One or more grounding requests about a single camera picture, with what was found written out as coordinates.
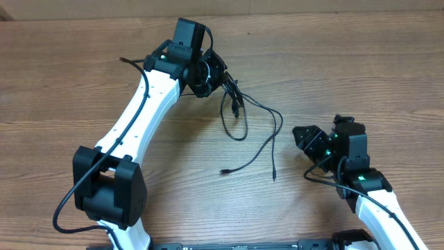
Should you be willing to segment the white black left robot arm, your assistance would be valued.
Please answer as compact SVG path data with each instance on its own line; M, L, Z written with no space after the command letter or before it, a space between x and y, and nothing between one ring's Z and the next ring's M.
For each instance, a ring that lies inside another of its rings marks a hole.
M149 249L141 215L146 203L142 161L162 118L190 87L208 97L224 81L225 63L212 48L202 51L203 24L180 18L165 40L137 66L139 88L117 123L94 148L79 147L73 158L77 209L108 234L110 249Z

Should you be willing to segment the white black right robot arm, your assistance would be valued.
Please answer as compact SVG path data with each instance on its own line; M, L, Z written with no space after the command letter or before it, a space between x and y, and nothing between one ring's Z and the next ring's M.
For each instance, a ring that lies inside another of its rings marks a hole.
M316 179L309 168L304 178L336 188L339 197L366 225L364 230L335 233L329 249L426 249L402 212L389 181L370 166L363 124L353 117L337 115L331 133L315 125L296 126L292 133L296 146L314 167L327 174Z

